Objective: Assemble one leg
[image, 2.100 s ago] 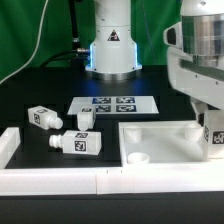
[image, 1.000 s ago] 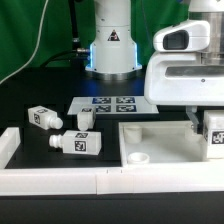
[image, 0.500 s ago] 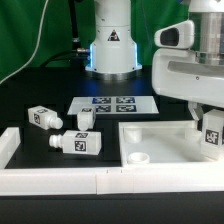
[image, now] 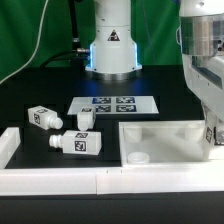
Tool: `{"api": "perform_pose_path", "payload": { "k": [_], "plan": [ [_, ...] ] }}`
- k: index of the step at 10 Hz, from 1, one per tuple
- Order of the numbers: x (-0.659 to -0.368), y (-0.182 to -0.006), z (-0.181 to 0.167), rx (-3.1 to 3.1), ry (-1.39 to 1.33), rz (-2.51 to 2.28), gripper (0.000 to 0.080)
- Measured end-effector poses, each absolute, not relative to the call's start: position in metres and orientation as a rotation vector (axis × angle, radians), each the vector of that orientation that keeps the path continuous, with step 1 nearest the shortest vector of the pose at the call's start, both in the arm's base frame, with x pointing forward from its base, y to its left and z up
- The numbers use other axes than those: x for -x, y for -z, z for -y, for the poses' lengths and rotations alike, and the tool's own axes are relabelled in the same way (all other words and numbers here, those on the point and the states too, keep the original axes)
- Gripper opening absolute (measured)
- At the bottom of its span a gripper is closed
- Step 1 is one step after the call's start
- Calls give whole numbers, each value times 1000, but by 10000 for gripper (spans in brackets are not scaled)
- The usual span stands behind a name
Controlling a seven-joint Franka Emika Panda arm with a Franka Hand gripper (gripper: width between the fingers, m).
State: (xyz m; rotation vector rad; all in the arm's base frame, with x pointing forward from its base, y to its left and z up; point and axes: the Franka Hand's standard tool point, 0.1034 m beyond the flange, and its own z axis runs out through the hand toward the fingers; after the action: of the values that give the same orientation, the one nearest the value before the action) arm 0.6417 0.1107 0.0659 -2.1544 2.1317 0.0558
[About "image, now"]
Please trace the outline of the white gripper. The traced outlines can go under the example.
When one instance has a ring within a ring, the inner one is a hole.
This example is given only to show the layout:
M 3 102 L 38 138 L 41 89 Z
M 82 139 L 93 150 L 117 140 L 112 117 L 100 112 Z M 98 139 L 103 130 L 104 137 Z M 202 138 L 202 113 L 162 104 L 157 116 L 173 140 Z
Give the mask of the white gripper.
M 182 60 L 187 87 L 219 118 L 215 139 L 224 145 L 224 56 L 211 57 L 203 67 L 193 66 L 189 55 Z

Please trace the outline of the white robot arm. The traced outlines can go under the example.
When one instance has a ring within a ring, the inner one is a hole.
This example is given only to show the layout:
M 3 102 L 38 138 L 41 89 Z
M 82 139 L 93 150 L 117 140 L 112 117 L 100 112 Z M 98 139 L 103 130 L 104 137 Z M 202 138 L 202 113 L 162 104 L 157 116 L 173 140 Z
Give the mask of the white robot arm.
M 86 70 L 122 80 L 142 66 L 131 37 L 131 0 L 94 0 L 96 37 Z M 208 142 L 224 145 L 224 0 L 180 0 L 177 42 L 188 88 L 201 100 Z

